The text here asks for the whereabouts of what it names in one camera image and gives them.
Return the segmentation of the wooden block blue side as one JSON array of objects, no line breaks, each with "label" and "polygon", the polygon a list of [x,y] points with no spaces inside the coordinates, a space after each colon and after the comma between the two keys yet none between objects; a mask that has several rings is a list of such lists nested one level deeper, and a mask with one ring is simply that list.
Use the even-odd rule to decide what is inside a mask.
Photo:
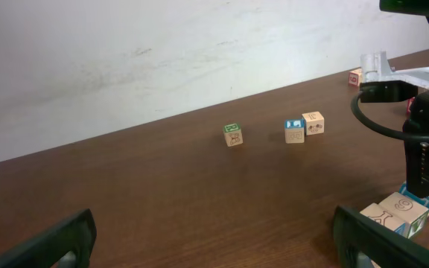
[{"label": "wooden block blue side", "polygon": [[398,192],[429,209],[429,197],[419,198],[416,195],[412,194],[411,192],[409,192],[407,190],[407,183],[406,182],[403,182],[401,184]]}]

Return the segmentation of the blue L wooden block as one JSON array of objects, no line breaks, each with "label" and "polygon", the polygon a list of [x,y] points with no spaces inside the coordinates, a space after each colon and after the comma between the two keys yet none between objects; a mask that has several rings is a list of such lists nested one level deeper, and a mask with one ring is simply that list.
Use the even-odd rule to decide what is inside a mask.
[{"label": "blue L wooden block", "polygon": [[302,119],[286,120],[285,142],[287,144],[298,144],[305,142],[305,124]]}]

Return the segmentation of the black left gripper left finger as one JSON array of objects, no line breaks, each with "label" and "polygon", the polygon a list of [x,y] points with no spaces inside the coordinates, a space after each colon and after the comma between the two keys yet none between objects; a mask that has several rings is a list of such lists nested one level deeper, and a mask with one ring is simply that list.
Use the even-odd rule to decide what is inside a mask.
[{"label": "black left gripper left finger", "polygon": [[0,255],[0,268],[88,267],[97,229],[84,209]]}]

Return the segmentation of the plain wooden block front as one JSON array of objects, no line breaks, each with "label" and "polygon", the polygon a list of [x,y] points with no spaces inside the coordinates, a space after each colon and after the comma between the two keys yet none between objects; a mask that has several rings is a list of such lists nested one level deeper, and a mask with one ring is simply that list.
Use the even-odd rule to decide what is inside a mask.
[{"label": "plain wooden block front", "polygon": [[407,238],[412,238],[421,231],[428,219],[427,207],[398,192],[394,192],[382,200],[379,206],[406,223],[404,236]]}]

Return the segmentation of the plain wooden block centre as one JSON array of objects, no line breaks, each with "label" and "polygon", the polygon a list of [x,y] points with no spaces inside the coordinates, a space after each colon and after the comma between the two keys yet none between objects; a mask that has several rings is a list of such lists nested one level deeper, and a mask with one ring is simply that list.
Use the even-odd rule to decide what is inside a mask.
[{"label": "plain wooden block centre", "polygon": [[302,114],[305,122],[305,134],[316,135],[325,132],[325,119],[320,112],[307,112]]}]

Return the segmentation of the wooden block red side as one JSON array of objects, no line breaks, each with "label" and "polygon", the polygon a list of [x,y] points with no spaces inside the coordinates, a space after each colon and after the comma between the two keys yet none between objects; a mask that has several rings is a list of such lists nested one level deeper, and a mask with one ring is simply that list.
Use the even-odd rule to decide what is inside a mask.
[{"label": "wooden block red side", "polygon": [[348,84],[350,86],[359,87],[362,82],[362,68],[356,68],[349,72]]}]

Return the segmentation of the green R block far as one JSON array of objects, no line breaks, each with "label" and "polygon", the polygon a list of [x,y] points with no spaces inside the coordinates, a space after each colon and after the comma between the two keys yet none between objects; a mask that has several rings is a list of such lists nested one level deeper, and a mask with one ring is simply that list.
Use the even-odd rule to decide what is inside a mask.
[{"label": "green R block far", "polygon": [[228,147],[243,143],[241,126],[237,123],[225,125],[223,127],[223,134]]}]

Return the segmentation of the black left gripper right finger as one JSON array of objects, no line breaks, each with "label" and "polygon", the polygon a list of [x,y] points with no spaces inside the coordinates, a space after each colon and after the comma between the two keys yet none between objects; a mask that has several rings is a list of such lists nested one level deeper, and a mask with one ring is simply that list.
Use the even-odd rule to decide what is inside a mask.
[{"label": "black left gripper right finger", "polygon": [[429,268],[429,250],[342,205],[335,209],[333,238],[342,267]]}]

